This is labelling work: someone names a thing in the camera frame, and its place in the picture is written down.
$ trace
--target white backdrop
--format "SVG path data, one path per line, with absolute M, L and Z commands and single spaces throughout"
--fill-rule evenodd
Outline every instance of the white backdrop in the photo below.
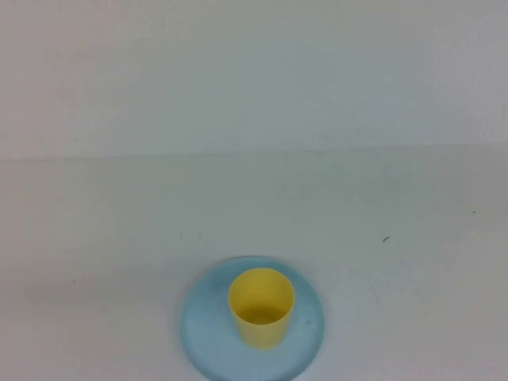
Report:
M 0 159 L 508 141 L 503 0 L 2 2 Z

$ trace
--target yellow cup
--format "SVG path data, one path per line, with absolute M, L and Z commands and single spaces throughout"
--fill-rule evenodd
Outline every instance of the yellow cup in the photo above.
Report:
M 296 296 L 291 281 L 272 268 L 240 274 L 229 288 L 229 308 L 245 343 L 269 349 L 286 336 Z

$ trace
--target plate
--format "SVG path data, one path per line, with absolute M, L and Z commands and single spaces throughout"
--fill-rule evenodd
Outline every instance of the plate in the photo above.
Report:
M 259 350 L 240 338 L 228 306 L 233 280 L 254 267 L 270 267 L 292 282 L 296 303 L 284 341 Z M 263 257 L 228 260 L 208 271 L 183 302 L 180 340 L 189 361 L 210 381 L 289 381 L 318 354 L 325 315 L 318 294 L 291 267 Z

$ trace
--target white table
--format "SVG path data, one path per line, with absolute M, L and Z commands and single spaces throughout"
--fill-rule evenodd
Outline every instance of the white table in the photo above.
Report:
M 2 379 L 201 379 L 179 303 L 204 269 L 250 255 L 321 293 L 326 338 L 300 380 L 508 377 L 508 146 L 35 161 L 0 176 Z

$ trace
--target cup rim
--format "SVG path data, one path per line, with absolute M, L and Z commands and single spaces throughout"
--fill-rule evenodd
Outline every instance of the cup rim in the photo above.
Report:
M 256 323 L 252 323 L 250 321 L 247 321 L 245 319 L 243 319 L 240 315 L 237 314 L 237 312 L 235 311 L 234 308 L 231 307 L 231 290 L 233 289 L 233 285 L 235 284 L 235 282 L 238 280 L 238 278 L 240 278 L 242 275 L 244 274 L 247 274 L 248 272 L 250 271 L 256 271 L 256 270 L 269 270 L 269 271 L 273 271 L 273 272 L 276 272 L 277 274 L 281 275 L 291 286 L 291 296 L 292 296 L 292 300 L 291 300 L 291 306 L 290 308 L 286 311 L 286 313 L 281 316 L 279 319 L 275 320 L 275 321 L 272 321 L 270 323 L 266 323 L 266 324 L 256 324 Z M 289 314 L 291 314 L 291 312 L 293 311 L 294 309 L 294 305 L 296 304 L 296 291 L 294 290 L 294 287 L 293 287 L 293 283 L 290 281 L 289 278 L 287 278 L 286 275 L 284 275 L 282 272 L 280 271 L 277 271 L 275 270 L 274 268 L 271 268 L 271 267 L 254 267 L 254 268 L 250 268 L 244 272 L 242 272 L 241 274 L 239 274 L 234 280 L 233 282 L 231 283 L 231 285 L 229 286 L 229 290 L 228 290 L 228 306 L 229 306 L 229 310 L 232 312 L 233 315 L 235 315 L 236 318 L 242 320 L 244 323 L 247 323 L 249 325 L 254 325 L 256 327 L 259 327 L 259 326 L 267 326 L 267 325 L 272 325 L 272 324 L 275 324 L 281 320 L 283 320 L 286 316 L 288 316 Z

